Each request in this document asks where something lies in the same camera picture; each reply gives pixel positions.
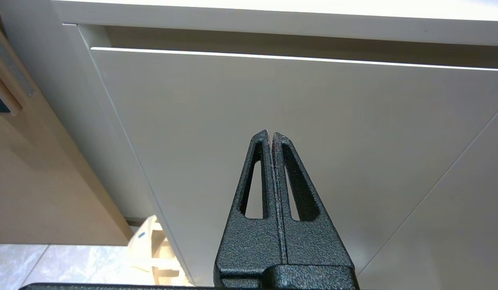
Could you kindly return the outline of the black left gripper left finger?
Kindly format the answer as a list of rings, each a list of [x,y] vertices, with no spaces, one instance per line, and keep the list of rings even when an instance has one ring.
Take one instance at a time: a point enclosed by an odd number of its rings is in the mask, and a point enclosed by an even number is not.
[[[245,215],[256,163],[260,163],[261,169],[261,219]],[[262,288],[261,276],[265,270],[283,261],[278,204],[269,132],[262,130],[249,143],[216,254],[216,288]]]

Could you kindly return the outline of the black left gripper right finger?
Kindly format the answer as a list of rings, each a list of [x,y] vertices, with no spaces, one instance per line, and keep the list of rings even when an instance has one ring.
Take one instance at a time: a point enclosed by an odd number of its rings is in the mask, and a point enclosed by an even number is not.
[[[272,141],[280,220],[286,252],[293,265],[351,265],[352,260],[288,137]]]

